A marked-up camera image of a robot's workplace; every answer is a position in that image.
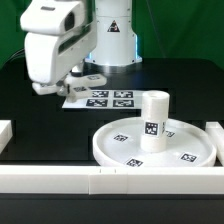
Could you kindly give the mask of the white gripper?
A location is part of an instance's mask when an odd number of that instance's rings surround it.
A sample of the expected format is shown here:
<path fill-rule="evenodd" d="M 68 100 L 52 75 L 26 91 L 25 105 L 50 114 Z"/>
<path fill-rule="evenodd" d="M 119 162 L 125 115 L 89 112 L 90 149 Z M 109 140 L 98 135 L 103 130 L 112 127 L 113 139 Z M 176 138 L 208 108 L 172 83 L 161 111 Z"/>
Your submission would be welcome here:
<path fill-rule="evenodd" d="M 25 37 L 27 69 L 33 82 L 53 85 L 64 78 L 96 47 L 96 22 L 75 28 L 62 36 L 34 34 Z M 70 95 L 70 85 L 62 84 L 57 91 Z"/>

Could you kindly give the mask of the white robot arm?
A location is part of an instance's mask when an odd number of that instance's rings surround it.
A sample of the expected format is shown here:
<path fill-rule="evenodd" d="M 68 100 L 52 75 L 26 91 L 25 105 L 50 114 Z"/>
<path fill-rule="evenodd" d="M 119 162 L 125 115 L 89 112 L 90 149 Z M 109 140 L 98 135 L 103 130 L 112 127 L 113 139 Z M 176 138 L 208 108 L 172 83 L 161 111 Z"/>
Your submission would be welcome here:
<path fill-rule="evenodd" d="M 39 95 L 74 102 L 106 84 L 104 73 L 141 61 L 132 0 L 32 0 L 20 18 L 28 75 Z"/>

